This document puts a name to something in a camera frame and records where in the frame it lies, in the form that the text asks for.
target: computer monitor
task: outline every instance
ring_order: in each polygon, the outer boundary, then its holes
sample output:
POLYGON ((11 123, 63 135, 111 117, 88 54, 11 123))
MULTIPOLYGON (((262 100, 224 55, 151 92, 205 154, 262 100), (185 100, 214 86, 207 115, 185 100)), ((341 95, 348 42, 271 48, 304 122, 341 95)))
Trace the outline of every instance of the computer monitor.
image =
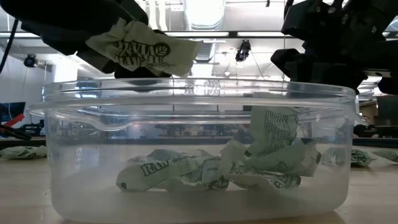
POLYGON ((0 103, 0 122, 7 122, 16 116, 23 114, 25 102, 18 103, 0 103))

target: wall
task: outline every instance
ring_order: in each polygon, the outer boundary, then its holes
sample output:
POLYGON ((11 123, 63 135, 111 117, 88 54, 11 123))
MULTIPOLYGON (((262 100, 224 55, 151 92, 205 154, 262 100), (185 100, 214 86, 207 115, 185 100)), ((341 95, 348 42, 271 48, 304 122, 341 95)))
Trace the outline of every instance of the wall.
MULTIPOLYGON (((41 68, 27 68, 23 61, 14 57, 8 57, 6 65, 0 74, 0 103, 26 102, 26 108, 40 103, 42 86, 53 80, 52 74, 41 68)), ((17 123, 18 128, 23 124, 38 123, 40 117, 32 116, 25 111, 25 119, 17 123)))

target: ceiling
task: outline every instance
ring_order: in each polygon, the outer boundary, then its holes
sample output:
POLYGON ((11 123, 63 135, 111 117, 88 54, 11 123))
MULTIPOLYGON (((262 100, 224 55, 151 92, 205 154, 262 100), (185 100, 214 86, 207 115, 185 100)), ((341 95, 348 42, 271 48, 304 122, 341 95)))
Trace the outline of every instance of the ceiling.
MULTIPOLYGON (((208 2, 223 1, 223 0, 203 0, 208 2)), ((269 31, 278 32, 282 27, 284 18, 284 1, 271 0, 269 7, 266 7, 266 1, 260 0, 225 0, 223 24, 220 30, 243 30, 243 31, 269 31)), ((165 16, 160 18, 162 14, 159 11, 159 6, 156 5, 156 10, 153 15, 156 15, 156 26, 165 23, 168 31, 183 31, 189 30, 186 26, 184 8, 182 0, 165 0, 165 16)), ((199 16, 211 16, 211 13, 203 12, 210 4, 203 2, 203 10, 197 10, 199 16)), ((146 4, 146 12, 149 17, 153 13, 150 10, 149 4, 146 4)), ((0 32, 9 32, 10 26, 13 23, 13 18, 9 17, 2 9, 0 9, 0 32)), ((389 31, 395 31, 394 27, 389 27, 389 31)), ((283 74, 270 61, 271 55, 278 49, 296 48, 303 52, 301 47, 302 41, 298 39, 289 39, 281 37, 268 39, 249 39, 252 52, 251 56, 245 61, 244 67, 236 66, 234 59, 236 49, 239 47, 242 39, 217 39, 216 52, 214 61, 211 65, 194 65, 199 69, 206 70, 210 67, 211 75, 214 77, 225 77, 226 74, 233 78, 250 78, 250 79, 267 79, 267 80, 282 80, 283 74)), ((0 40, 0 46, 5 46, 7 40, 0 40)), ((40 39, 16 39, 11 52, 16 57, 25 57, 27 54, 36 54, 39 60, 49 63, 57 64, 65 60, 65 57, 59 54, 56 50, 45 45, 40 39)), ((90 78, 109 78, 112 74, 103 74, 94 68, 90 68, 84 62, 79 61, 77 57, 67 57, 67 60, 73 60, 82 65, 85 72, 81 76, 90 78)), ((361 86, 361 91, 366 96, 372 96, 373 89, 376 87, 379 78, 370 78, 365 81, 365 85, 361 86)))

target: black cable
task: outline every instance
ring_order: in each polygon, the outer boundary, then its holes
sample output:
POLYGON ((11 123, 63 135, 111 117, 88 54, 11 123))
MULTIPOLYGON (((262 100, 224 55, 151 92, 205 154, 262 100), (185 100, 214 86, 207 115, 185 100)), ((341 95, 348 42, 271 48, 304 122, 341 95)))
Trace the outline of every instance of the black cable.
POLYGON ((294 0, 287 0, 285 5, 284 18, 286 18, 287 12, 289 11, 290 7, 293 6, 293 3, 294 0))
POLYGON ((21 139, 21 140, 25 140, 25 141, 29 141, 32 139, 32 136, 30 136, 29 134, 20 131, 18 129, 9 127, 9 126, 5 126, 3 124, 0 124, 0 128, 3 129, 0 133, 5 135, 5 136, 10 136, 10 137, 14 137, 16 139, 21 139))
POLYGON ((8 40, 6 49, 4 50, 4 55, 2 56, 2 60, 1 60, 1 64, 0 64, 0 74, 2 73, 2 70, 3 70, 4 66, 6 65, 7 57, 11 50, 12 41, 14 41, 15 33, 17 32, 18 22, 19 21, 17 19, 14 19, 14 25, 12 25, 10 39, 8 40))

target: crumpled wrapper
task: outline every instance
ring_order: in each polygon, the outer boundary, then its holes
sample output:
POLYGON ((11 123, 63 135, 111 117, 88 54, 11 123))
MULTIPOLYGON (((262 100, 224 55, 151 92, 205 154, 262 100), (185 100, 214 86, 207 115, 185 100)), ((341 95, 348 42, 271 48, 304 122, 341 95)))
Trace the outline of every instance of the crumpled wrapper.
POLYGON ((351 166, 364 167, 370 165, 372 157, 367 153, 359 149, 353 149, 351 151, 351 166))
POLYGON ((373 152, 373 154, 380 156, 381 158, 388 159, 392 162, 398 162, 398 152, 397 151, 383 150, 383 151, 373 152))
POLYGON ((157 34, 139 21, 119 19, 109 32, 92 36, 86 44, 130 71, 146 67, 183 76, 191 69, 201 42, 157 34))
POLYGON ((2 159, 41 159, 47 157, 47 147, 17 146, 0 151, 2 159))

